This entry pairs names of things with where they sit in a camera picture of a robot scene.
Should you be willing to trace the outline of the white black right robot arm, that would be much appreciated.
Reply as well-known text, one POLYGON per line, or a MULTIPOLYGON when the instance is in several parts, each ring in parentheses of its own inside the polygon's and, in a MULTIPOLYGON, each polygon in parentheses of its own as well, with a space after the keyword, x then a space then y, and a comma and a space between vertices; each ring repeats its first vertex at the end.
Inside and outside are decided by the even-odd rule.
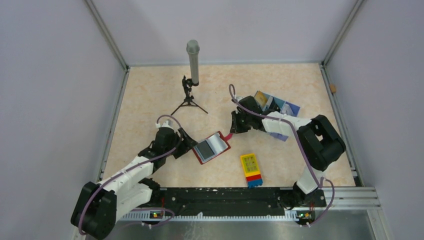
POLYGON ((328 118, 299 118, 267 109, 263 111, 253 96, 232 98, 237 105, 231 112, 230 133, 241 134, 251 129, 267 134, 292 136, 305 161, 301 177, 293 185, 293 200, 299 206, 307 206, 314 192, 323 185, 324 172, 346 151, 340 137, 328 118))

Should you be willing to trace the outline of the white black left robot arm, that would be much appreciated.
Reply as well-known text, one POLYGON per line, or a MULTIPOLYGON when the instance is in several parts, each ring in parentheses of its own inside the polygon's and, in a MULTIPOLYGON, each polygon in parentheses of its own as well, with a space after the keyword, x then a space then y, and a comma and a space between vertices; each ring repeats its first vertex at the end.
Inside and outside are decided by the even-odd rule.
POLYGON ((89 181, 81 189, 73 213, 72 225, 80 235, 105 239, 117 220, 136 207, 154 207, 160 202, 155 182, 149 178, 166 163, 168 156, 175 159, 189 152, 197 141, 183 128, 158 128, 155 139, 141 150, 123 169, 97 183, 89 181))

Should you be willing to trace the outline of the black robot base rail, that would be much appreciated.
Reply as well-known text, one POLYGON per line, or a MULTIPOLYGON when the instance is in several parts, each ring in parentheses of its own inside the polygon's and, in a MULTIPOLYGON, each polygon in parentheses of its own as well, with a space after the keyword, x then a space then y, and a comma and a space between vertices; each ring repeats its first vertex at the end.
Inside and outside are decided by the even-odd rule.
POLYGON ((165 208, 176 216, 283 216, 295 208, 326 207, 323 190, 305 195, 291 187, 168 187, 156 189, 143 208, 165 208))

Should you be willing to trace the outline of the red leather card holder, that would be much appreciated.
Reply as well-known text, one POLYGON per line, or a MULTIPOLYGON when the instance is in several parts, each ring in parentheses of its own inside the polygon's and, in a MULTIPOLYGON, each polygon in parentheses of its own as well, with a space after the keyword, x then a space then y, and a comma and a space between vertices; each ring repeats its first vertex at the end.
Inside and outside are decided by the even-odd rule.
POLYGON ((207 141, 208 144, 210 145, 210 147, 212 148, 213 152, 214 152, 214 156, 210 157, 207 160, 203 160, 201 158, 201 155, 197 151, 197 145, 202 141, 200 141, 197 145, 195 145, 192 150, 193 150, 196 158, 198 159, 199 163, 201 165, 204 165, 204 164, 210 162, 211 160, 215 159, 219 155, 223 154, 224 152, 228 151, 231 148, 231 146, 229 144, 229 140, 232 138, 232 136, 233 136, 232 133, 229 133, 227 135, 223 135, 221 131, 217 131, 214 134, 203 139, 202 141, 207 141))

